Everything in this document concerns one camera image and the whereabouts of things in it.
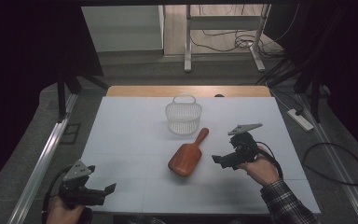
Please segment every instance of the gray carpet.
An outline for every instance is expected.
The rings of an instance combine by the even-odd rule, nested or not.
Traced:
[[[185,73],[183,60],[175,57],[161,58],[152,54],[134,60],[133,55],[103,54],[100,59],[104,77],[98,79],[109,85],[246,85],[255,83],[260,78],[249,55],[193,57],[191,73]],[[278,61],[279,59],[264,60],[267,69]],[[62,137],[25,223],[40,223],[42,200],[49,183],[59,170],[81,157],[99,104],[106,94],[106,91],[87,80],[79,80],[83,90],[78,96],[67,130],[69,133],[78,128],[78,134],[66,134]],[[289,80],[278,88],[292,94],[292,85],[293,80]],[[0,174],[0,223],[7,223],[58,118],[55,90],[55,86],[51,86],[41,92],[40,105],[33,121]],[[285,104],[296,106],[288,98],[280,98]],[[305,133],[286,115],[287,109],[282,105],[280,107],[297,155],[302,158],[305,150],[317,143],[315,133]],[[331,112],[325,99],[320,101],[320,116],[331,141],[345,146],[358,157],[358,143]],[[358,165],[346,153],[339,152],[339,155],[349,168],[351,176],[358,179]],[[311,153],[307,164],[335,177],[322,148]],[[322,211],[322,223],[358,223],[358,216],[339,184],[323,179],[307,169],[305,172]],[[112,217],[95,214],[93,223],[112,223]]]

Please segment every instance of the brush handle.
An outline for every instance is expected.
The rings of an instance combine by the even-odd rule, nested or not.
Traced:
[[[194,145],[196,145],[198,147],[200,145],[200,143],[202,142],[202,140],[204,140],[206,135],[208,135],[208,133],[209,133],[209,129],[207,129],[207,128],[201,129],[199,136],[197,137],[196,141],[194,142]]]

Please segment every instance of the power strip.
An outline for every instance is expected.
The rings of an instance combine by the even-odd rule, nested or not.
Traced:
[[[304,129],[304,131],[308,132],[313,129],[313,126],[301,115],[296,115],[296,111],[294,109],[291,109],[287,111],[287,114],[297,122],[301,126],[301,128]]]

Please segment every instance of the hand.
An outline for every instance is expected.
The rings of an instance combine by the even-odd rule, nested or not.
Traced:
[[[84,208],[84,205],[77,205],[71,210],[56,196],[48,209],[47,224],[76,224]]]
[[[246,162],[237,165],[238,168],[245,170],[246,173],[263,187],[272,184],[279,179],[275,166],[265,156],[258,154],[253,162]]]

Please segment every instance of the orange brush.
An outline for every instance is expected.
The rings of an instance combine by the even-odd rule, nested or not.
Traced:
[[[209,130],[203,128],[194,143],[181,145],[172,156],[170,162],[168,162],[170,170],[179,176],[190,176],[193,173],[194,168],[196,168],[197,163],[199,163],[202,155],[199,145],[208,133]]]

